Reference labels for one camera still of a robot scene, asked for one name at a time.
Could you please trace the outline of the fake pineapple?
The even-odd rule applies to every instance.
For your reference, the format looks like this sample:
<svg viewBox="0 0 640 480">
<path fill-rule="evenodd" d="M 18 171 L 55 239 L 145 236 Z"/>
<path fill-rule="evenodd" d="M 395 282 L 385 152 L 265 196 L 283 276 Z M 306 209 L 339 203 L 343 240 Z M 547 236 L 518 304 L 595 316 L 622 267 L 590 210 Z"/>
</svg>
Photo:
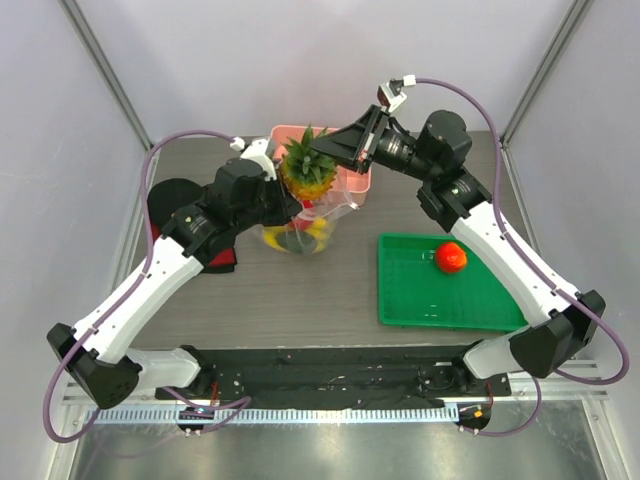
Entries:
<svg viewBox="0 0 640 480">
<path fill-rule="evenodd" d="M 311 148 L 313 140 L 326 136 L 325 127 L 314 132 L 307 126 L 299 139 L 289 137 L 280 165 L 282 179 L 289 192 L 300 201 L 321 199 L 332 188 L 337 175 L 336 160 Z"/>
</svg>

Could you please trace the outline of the clear zip top bag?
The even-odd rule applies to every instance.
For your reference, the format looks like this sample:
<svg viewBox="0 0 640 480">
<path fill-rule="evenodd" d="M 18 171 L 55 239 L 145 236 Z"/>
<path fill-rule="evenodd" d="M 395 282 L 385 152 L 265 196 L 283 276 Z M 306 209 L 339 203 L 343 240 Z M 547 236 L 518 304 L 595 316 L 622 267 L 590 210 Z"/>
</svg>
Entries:
<svg viewBox="0 0 640 480">
<path fill-rule="evenodd" d="M 360 208 L 346 189 L 332 188 L 320 199 L 302 202 L 303 210 L 284 226 L 261 227 L 258 236 L 270 248 L 290 254 L 313 255 L 326 249 L 338 220 Z"/>
</svg>

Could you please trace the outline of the red fake apple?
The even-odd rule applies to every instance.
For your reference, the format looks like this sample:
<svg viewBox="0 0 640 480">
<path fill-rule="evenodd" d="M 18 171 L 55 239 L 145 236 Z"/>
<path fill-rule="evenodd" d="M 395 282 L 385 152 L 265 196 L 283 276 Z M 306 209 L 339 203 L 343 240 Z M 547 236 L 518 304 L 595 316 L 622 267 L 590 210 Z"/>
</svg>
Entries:
<svg viewBox="0 0 640 480">
<path fill-rule="evenodd" d="M 316 219 L 317 212 L 314 203 L 310 200 L 303 200 L 302 210 L 292 219 L 291 225 L 297 230 L 306 230 L 315 222 Z"/>
</svg>

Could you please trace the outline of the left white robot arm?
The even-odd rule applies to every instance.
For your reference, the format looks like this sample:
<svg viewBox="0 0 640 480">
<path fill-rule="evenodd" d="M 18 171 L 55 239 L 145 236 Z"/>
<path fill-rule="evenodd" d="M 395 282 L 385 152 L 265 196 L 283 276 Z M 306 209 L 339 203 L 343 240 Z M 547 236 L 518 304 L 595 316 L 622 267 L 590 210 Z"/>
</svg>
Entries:
<svg viewBox="0 0 640 480">
<path fill-rule="evenodd" d="M 136 390 L 172 387 L 205 397 L 213 369 L 194 347 L 143 352 L 132 341 L 239 234 L 256 225 L 285 225 L 300 210 L 272 160 L 229 160 L 197 201 L 176 210 L 145 261 L 99 307 L 73 326 L 51 328 L 47 341 L 62 368 L 102 410 Z"/>
</svg>

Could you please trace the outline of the yellow fake banana bunch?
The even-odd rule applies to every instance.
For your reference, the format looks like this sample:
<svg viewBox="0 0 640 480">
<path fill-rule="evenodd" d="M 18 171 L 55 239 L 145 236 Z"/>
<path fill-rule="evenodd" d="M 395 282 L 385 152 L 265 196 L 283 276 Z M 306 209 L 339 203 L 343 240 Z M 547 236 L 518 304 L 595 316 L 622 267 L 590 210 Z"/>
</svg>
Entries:
<svg viewBox="0 0 640 480">
<path fill-rule="evenodd" d="M 291 222 L 285 226 L 264 227 L 263 241 L 272 249 L 291 254 L 312 255 L 326 249 L 335 229 L 332 222 L 317 218 L 306 230 L 297 230 Z"/>
</svg>

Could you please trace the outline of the red fake tomato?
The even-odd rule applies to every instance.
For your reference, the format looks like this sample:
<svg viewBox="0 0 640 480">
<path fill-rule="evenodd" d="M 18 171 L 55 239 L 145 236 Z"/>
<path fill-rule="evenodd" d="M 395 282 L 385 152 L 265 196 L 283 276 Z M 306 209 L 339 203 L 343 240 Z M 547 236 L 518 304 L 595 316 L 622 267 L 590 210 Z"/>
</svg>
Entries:
<svg viewBox="0 0 640 480">
<path fill-rule="evenodd" d="M 434 261 L 438 269 L 446 274 L 457 274 L 468 265 L 465 250 L 456 242 L 440 244 L 435 250 Z"/>
</svg>

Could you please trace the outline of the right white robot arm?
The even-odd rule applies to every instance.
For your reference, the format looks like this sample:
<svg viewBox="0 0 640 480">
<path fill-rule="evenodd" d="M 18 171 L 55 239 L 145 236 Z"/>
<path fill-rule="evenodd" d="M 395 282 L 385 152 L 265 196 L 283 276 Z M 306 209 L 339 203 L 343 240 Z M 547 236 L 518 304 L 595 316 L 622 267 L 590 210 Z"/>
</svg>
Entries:
<svg viewBox="0 0 640 480">
<path fill-rule="evenodd" d="M 463 166 L 472 146 L 464 120 L 439 110 L 417 137 L 396 129 L 372 105 L 354 123 L 310 143 L 340 166 L 368 171 L 373 163 L 421 181 L 422 210 L 478 256 L 515 300 L 526 327 L 471 346 L 451 371 L 457 391 L 472 395 L 489 377 L 524 371 L 545 378 L 587 346 L 606 303 L 561 279 L 519 235 L 498 222 L 488 190 Z"/>
</svg>

